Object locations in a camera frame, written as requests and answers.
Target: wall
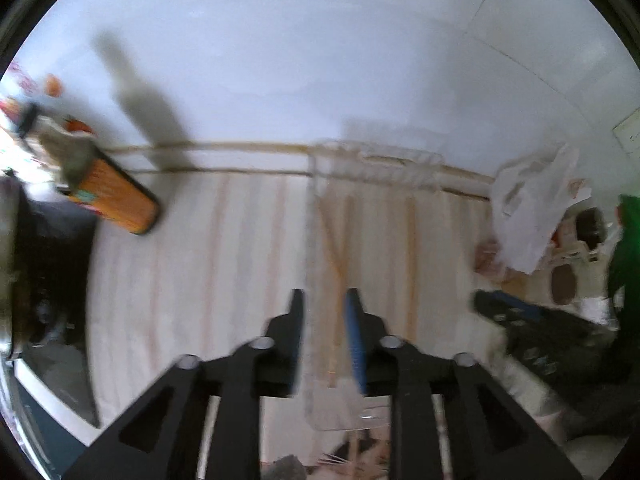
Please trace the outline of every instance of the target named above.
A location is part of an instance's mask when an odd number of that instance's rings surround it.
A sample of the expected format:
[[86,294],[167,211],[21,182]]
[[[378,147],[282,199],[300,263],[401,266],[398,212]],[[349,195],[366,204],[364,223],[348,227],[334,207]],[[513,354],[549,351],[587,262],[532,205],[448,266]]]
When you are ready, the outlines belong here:
[[59,0],[17,60],[109,147],[373,138],[492,175],[570,139],[597,192],[638,177],[640,72],[587,0]]

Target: white trim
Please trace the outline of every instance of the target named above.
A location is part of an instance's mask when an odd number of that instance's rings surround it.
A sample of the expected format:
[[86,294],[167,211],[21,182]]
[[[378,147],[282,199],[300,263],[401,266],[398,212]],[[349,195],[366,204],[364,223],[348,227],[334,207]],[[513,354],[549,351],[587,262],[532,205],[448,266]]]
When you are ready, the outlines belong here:
[[102,433],[59,400],[22,359],[14,361],[15,377],[50,416],[85,446]]

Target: bottle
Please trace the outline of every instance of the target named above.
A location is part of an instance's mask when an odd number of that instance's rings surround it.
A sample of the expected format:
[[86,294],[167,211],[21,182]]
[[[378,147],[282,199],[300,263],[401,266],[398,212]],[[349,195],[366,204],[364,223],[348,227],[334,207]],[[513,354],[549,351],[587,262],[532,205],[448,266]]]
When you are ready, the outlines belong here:
[[156,224],[158,199],[101,152],[93,136],[70,134],[46,116],[34,129],[41,147],[60,166],[71,200],[134,234],[146,234]]

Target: bottle label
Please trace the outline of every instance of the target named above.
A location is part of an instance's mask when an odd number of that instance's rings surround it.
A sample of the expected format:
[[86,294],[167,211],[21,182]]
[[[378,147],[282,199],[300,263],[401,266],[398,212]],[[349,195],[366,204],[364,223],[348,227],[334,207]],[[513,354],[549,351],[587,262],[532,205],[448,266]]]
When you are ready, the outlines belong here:
[[106,219],[132,233],[146,231],[158,205],[106,160],[96,158],[87,176],[70,197],[91,206]]

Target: clear plastic container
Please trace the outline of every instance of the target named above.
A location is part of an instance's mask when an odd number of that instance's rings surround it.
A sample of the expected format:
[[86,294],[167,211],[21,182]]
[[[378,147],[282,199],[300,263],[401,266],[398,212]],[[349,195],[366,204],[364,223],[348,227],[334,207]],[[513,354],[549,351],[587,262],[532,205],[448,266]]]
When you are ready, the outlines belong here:
[[434,153],[360,142],[328,141],[310,151],[303,387],[316,430],[388,424],[388,398],[364,396],[345,293],[357,288],[364,309],[382,316],[390,333],[415,339],[416,203],[440,192],[441,163]]

